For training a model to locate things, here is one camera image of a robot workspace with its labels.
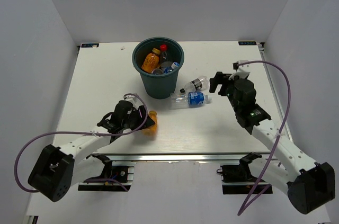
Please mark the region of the orange bottle front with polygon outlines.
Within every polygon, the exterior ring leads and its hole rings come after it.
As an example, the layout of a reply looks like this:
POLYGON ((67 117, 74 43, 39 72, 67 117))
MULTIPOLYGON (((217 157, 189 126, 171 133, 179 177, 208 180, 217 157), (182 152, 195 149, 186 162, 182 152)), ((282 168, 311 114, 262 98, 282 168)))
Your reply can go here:
POLYGON ((157 112, 151 110, 148 112, 148 116, 153 120, 154 124, 143 129, 142 133, 146 136, 154 137, 157 133, 157 112))

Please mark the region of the orange bottle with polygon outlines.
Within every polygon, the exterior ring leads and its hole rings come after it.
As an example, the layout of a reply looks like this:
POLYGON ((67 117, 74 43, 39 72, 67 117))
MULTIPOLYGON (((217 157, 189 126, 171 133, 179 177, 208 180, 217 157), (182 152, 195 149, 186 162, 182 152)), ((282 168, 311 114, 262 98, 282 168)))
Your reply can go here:
POLYGON ((151 110, 148 112, 148 116, 153 120, 154 124, 143 129, 142 133, 146 136, 154 137, 157 133, 157 112, 151 110))
POLYGON ((146 56, 141 69, 151 74, 152 71, 158 67, 160 54, 161 51, 159 49, 153 48, 151 53, 146 56))

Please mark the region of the blue label bottle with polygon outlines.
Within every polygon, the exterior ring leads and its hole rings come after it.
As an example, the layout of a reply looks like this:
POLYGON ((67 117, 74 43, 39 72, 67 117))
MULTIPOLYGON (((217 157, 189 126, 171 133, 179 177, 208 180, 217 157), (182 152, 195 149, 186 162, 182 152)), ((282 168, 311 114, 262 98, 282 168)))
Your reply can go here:
POLYGON ((179 67, 179 65, 180 64, 178 62, 173 62, 169 67, 164 69, 164 74, 174 71, 177 67, 179 67))
POLYGON ((171 95, 171 109, 174 110, 200 107, 211 102, 211 97, 202 92, 176 93, 171 95))
POLYGON ((154 70, 152 70, 151 74, 153 75, 162 75, 164 72, 161 68, 155 68, 154 70))

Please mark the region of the red cap clear bottle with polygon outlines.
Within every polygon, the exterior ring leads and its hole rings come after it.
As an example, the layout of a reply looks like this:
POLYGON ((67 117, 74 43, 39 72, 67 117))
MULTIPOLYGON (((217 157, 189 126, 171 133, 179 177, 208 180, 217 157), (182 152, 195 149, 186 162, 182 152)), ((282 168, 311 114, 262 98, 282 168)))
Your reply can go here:
POLYGON ((161 54, 159 56, 159 64, 161 67, 167 68, 173 63, 172 55, 168 51, 167 45, 160 46, 161 54))

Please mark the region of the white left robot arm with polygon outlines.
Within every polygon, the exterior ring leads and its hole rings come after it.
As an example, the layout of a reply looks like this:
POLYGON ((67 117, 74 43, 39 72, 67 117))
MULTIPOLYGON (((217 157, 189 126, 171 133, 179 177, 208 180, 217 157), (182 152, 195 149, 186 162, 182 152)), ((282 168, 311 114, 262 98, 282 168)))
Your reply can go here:
POLYGON ((120 172, 112 160, 97 150, 117 140, 125 130, 152 130, 156 112, 132 100, 120 100, 88 134, 62 145, 43 148, 28 183, 53 202, 59 201, 74 184, 120 183, 120 172))

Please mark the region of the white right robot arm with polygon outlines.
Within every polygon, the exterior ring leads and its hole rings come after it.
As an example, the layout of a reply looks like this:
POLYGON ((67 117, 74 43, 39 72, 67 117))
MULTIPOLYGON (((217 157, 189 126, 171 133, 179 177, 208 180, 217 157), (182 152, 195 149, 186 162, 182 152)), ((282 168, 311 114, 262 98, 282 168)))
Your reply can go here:
POLYGON ((224 74, 210 79, 209 91, 220 86, 228 97, 239 125, 259 140, 283 165, 270 163, 262 179, 275 186, 302 214, 308 214, 335 199, 335 171, 329 163, 318 163, 286 136, 279 133, 269 114, 256 103, 254 84, 248 75, 224 74))

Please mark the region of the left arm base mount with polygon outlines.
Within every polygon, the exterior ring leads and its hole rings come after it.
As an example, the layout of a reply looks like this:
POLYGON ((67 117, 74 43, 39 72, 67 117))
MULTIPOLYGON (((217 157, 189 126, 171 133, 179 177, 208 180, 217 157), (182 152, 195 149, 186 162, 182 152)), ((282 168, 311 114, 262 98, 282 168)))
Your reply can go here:
POLYGON ((114 164, 108 156, 93 154, 91 157, 99 160, 103 170, 99 176, 88 178, 79 183, 78 191, 90 192, 128 192, 131 188, 134 167, 127 164, 114 164))

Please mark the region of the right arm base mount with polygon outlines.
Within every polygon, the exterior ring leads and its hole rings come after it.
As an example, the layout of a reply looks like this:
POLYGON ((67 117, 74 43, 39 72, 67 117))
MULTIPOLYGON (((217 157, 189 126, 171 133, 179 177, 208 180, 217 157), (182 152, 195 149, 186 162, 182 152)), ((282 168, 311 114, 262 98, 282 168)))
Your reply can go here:
POLYGON ((239 160, 238 164, 221 165, 216 173, 221 176, 223 195, 246 195, 255 181, 248 165, 255 159, 262 158, 258 153, 249 153, 239 160))

